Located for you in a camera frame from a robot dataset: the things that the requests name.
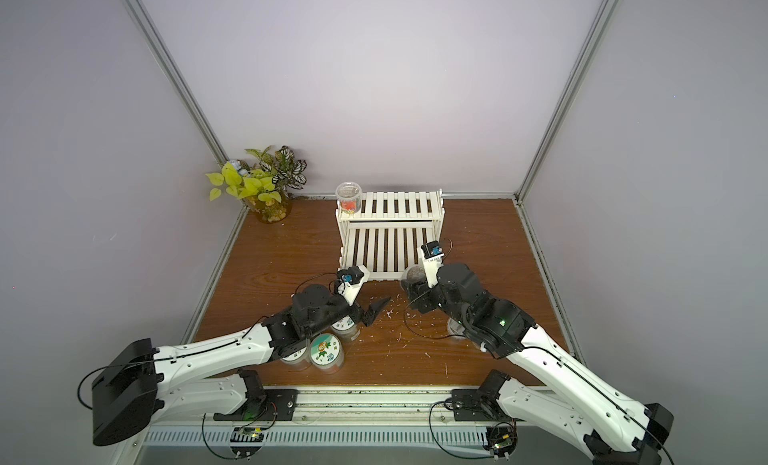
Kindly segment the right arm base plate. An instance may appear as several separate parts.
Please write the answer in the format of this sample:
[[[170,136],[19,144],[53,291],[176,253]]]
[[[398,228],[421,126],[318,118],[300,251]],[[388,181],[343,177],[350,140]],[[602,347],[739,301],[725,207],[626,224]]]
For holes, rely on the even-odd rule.
[[[511,419],[496,399],[479,389],[453,389],[449,408],[457,422],[500,422]]]

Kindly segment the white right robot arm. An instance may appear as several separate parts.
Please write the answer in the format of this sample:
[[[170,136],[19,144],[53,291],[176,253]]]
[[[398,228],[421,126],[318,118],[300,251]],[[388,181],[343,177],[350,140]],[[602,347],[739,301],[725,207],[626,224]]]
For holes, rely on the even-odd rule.
[[[539,379],[551,396],[507,379],[494,391],[503,413],[548,431],[595,464],[662,464],[674,417],[658,403],[618,391],[569,352],[513,302],[486,290],[467,265],[410,268],[401,285],[411,307],[441,311],[484,352]]]

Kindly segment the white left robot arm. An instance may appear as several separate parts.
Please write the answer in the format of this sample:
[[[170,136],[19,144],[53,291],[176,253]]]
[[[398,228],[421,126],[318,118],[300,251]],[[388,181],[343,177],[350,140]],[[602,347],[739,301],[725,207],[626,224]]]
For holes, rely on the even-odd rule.
[[[162,347],[149,338],[132,342],[110,364],[93,371],[92,443],[108,446],[136,435],[168,411],[170,395],[190,382],[283,359],[346,317],[372,325],[391,299],[363,308],[356,302],[361,289],[343,283],[332,293],[311,285],[279,313],[201,342]]]

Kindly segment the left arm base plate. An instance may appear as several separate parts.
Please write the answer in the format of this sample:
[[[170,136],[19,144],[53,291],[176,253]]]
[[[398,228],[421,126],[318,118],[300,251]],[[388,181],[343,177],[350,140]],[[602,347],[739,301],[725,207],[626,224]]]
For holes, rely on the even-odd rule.
[[[248,398],[232,413],[215,413],[213,420],[221,422],[288,422],[293,419],[297,397],[297,389],[266,389],[263,398]]]

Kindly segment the clear container red seeds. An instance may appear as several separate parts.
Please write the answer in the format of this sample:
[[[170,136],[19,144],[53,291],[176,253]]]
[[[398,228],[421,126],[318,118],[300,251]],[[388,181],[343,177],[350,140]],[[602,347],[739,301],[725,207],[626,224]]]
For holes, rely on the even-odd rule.
[[[363,192],[359,184],[355,182],[341,183],[337,186],[335,193],[337,205],[341,212],[353,215],[360,210]]]

